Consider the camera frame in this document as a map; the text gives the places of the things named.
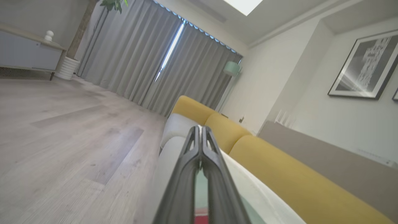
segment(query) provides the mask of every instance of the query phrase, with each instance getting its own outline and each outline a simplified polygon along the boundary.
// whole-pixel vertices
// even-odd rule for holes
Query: framed picture
[[[378,100],[398,63],[398,30],[357,39],[329,96]]]
[[[397,91],[395,91],[394,96],[392,97],[392,100],[398,102],[398,89],[397,89]]]

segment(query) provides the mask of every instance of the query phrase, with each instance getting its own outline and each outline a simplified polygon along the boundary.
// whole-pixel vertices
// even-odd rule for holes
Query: houseplant
[[[83,18],[80,21],[79,28],[77,29],[73,41],[66,53],[66,57],[62,60],[61,69],[57,74],[55,74],[55,76],[59,78],[71,80],[73,77],[73,73],[75,72],[77,66],[80,63],[79,61],[75,60],[75,55],[77,49],[79,48],[80,42],[82,41],[84,32],[86,31],[87,26],[90,22],[90,18],[94,11],[94,8],[99,0],[88,0],[88,1],[89,3],[87,5]],[[128,6],[127,0],[102,0],[100,6],[106,7],[108,11],[115,9],[120,13],[122,13],[122,7],[121,7],[122,1],[124,1],[126,6]]]

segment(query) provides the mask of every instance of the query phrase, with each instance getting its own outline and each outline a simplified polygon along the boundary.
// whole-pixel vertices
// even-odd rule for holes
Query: laminate floorboard
[[[78,77],[0,79],[0,223],[134,223],[165,122]]]

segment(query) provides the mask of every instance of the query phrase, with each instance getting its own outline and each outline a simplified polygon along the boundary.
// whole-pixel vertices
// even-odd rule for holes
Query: plant pot
[[[65,57],[62,62],[61,69],[59,72],[55,73],[55,76],[65,80],[72,80],[73,73],[75,72],[79,63],[79,61]]]

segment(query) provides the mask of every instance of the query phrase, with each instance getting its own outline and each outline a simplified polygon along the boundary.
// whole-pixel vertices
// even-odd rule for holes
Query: white cabinet
[[[0,31],[0,66],[32,68],[40,43]]]
[[[34,69],[55,70],[61,57],[62,50],[44,44],[40,44],[35,53],[33,61]]]
[[[14,28],[0,26],[0,67],[40,71],[57,69],[62,53],[54,42]]]

